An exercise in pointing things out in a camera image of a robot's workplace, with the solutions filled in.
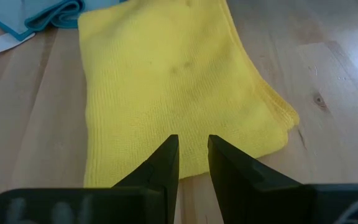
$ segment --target tag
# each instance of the tag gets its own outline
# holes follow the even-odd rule
[[[14,47],[18,46],[19,44],[32,38],[33,36],[35,36],[35,33],[30,34],[30,36],[26,37],[22,41],[18,41],[11,34],[0,35],[0,52],[14,48]]]

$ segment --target black plastic piece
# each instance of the black plastic piece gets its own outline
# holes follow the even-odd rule
[[[0,223],[173,223],[178,136],[111,189],[19,189],[0,194]]]
[[[358,184],[300,184],[219,136],[209,136],[208,149],[225,224],[358,224]]]
[[[358,184],[303,185],[210,136],[211,177],[225,224],[358,224]],[[4,224],[172,224],[178,136],[111,189],[19,189],[0,195]]]

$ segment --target microfiber towel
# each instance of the microfiber towel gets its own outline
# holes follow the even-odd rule
[[[82,11],[118,3],[119,0],[0,0],[0,28],[22,41],[48,24],[77,28]]]
[[[225,0],[128,0],[81,15],[85,187],[110,187],[179,135],[180,178],[208,167],[208,136],[252,157],[281,149],[296,111],[260,77]]]

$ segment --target hardwood floor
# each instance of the hardwood floor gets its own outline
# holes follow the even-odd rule
[[[260,160],[303,183],[358,182],[358,1],[228,4],[260,74],[301,118],[288,146]],[[77,30],[0,54],[0,192],[81,187],[85,103]],[[222,222],[209,175],[182,180],[175,223]]]

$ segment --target blue towel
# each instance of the blue towel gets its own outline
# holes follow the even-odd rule
[[[83,11],[118,4],[120,0],[0,0],[0,28],[22,41],[48,24],[77,28]]]

